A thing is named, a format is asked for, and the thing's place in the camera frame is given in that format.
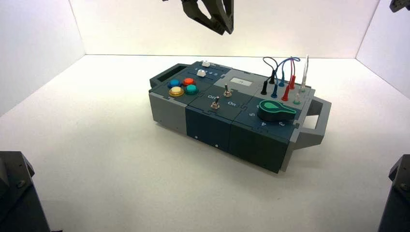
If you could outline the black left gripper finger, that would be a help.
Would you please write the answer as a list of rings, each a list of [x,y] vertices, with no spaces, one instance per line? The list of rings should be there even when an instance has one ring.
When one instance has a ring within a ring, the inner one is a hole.
[[[204,5],[210,14],[208,27],[218,34],[232,34],[234,31],[234,1],[204,0]]]
[[[225,28],[215,19],[208,18],[199,8],[197,0],[182,0],[184,13],[192,20],[205,26],[206,28],[223,35]]]

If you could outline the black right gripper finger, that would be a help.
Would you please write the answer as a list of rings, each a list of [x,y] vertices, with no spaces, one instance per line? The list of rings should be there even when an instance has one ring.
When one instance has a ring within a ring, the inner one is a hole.
[[[401,9],[410,10],[410,0],[391,0],[390,2],[390,10],[393,13],[400,11]]]

